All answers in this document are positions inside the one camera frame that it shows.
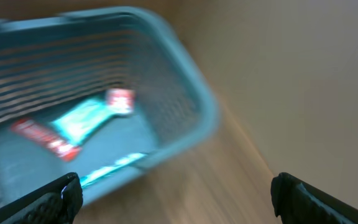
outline basket bottom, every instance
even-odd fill
[[[54,106],[30,117],[51,121],[72,106],[72,102]],[[104,124],[71,162],[64,162],[47,149],[13,133],[10,130],[13,122],[0,125],[0,188],[4,203],[11,203],[68,172],[77,172],[81,177],[130,153],[157,148],[157,140],[139,108],[133,116],[113,118]]]

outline blue basket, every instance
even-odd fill
[[[63,162],[9,127],[49,122],[108,88],[137,95],[135,115],[113,119]],[[90,203],[209,136],[217,104],[186,50],[159,16],[134,7],[0,20],[0,191],[3,203],[67,172]]]

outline teal packet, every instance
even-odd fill
[[[94,97],[78,104],[51,125],[71,144],[79,146],[112,115],[106,103]]]

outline red and white package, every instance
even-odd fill
[[[81,148],[68,143],[48,128],[37,124],[29,118],[20,119],[12,125],[12,130],[52,151],[64,161],[76,157]]]
[[[106,101],[108,108],[118,115],[127,115],[134,112],[135,92],[120,88],[107,90]]]

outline snack package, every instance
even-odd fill
[[[106,92],[106,102],[108,108],[116,115],[127,115],[134,112],[135,92],[113,88]]]
[[[81,151],[80,147],[69,144],[59,135],[29,118],[18,120],[12,125],[12,130],[46,147],[49,151],[52,151],[56,156],[67,162],[74,159]]]
[[[90,98],[51,122],[61,136],[74,145],[83,141],[114,113],[99,98]]]

